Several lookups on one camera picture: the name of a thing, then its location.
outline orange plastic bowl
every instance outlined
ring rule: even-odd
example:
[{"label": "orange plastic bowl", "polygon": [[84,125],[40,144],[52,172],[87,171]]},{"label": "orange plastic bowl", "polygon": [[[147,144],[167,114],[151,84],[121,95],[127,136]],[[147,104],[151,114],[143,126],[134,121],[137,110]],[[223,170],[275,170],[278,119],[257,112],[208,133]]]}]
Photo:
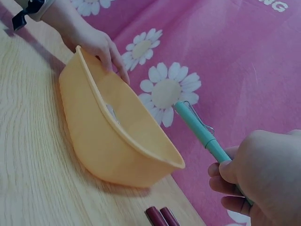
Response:
[{"label": "orange plastic bowl", "polygon": [[96,57],[77,47],[59,83],[74,151],[96,177],[149,187],[185,168],[138,96],[118,75],[107,73]]}]

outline pen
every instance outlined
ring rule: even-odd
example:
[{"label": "pen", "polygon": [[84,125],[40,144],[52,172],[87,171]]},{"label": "pen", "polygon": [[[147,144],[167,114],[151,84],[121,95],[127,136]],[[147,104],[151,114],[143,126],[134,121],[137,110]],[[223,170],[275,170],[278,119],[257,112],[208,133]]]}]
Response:
[{"label": "pen", "polygon": [[[210,154],[217,160],[218,163],[223,161],[231,161],[231,158],[226,154],[226,152],[222,149],[220,144],[217,142],[214,135],[209,131],[209,129],[213,130],[213,128],[205,125],[198,114],[195,112],[193,107],[188,101],[179,101],[174,105],[175,111],[180,115],[180,117],[185,121],[185,123],[189,126],[189,128],[193,131],[193,133],[200,140],[205,149],[207,149]],[[237,185],[238,189],[244,195],[240,187]],[[253,201],[245,198],[252,206]]]},{"label": "pen", "polygon": [[174,214],[169,208],[163,207],[162,209],[160,209],[160,212],[166,220],[166,222],[168,223],[168,226],[180,226],[179,222],[174,217]]},{"label": "pen", "polygon": [[156,207],[149,207],[145,214],[153,226],[169,226]]}]

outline wooden table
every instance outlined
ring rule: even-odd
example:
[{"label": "wooden table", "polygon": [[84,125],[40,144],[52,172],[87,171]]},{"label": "wooden table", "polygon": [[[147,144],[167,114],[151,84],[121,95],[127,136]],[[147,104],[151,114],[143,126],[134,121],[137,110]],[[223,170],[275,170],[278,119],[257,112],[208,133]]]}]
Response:
[{"label": "wooden table", "polygon": [[148,226],[144,211],[170,207],[182,226],[204,226],[171,176],[149,191],[113,186],[79,164],[58,75],[71,58],[58,33],[27,19],[17,33],[12,0],[0,1],[0,225]]}]

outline wrist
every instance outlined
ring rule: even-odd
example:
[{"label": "wrist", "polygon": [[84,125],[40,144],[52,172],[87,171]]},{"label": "wrist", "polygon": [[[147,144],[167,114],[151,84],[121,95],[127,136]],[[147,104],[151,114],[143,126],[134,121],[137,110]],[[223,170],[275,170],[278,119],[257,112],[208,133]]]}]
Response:
[{"label": "wrist", "polygon": [[86,24],[69,0],[55,0],[41,20],[65,37],[77,33],[82,25]]}]

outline white daisy print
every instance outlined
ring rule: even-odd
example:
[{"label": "white daisy print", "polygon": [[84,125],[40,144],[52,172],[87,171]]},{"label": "white daisy print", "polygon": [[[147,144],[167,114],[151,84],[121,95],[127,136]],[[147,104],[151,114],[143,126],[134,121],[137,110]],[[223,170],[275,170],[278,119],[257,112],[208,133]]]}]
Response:
[{"label": "white daisy print", "polygon": [[91,14],[96,16],[99,13],[100,6],[109,8],[111,1],[114,0],[71,0],[71,3],[82,16],[90,16]]},{"label": "white daisy print", "polygon": [[170,127],[174,120],[172,105],[184,100],[196,104],[198,95],[194,91],[200,87],[199,76],[196,73],[188,75],[188,67],[174,62],[168,69],[164,63],[159,63],[149,69],[149,80],[140,83],[145,93],[139,98],[159,125],[163,123]]},{"label": "white daisy print", "polygon": [[160,44],[159,38],[162,36],[162,30],[156,31],[152,28],[148,33],[142,32],[133,39],[133,43],[126,47],[127,52],[122,55],[127,70],[134,70],[138,65],[145,64],[146,60],[152,58],[153,48]]},{"label": "white daisy print", "polygon": [[229,224],[226,226],[251,226],[251,218],[242,215],[240,213],[236,213],[230,210],[227,210],[229,217],[231,217],[232,220],[234,220],[236,223],[234,224]]}]

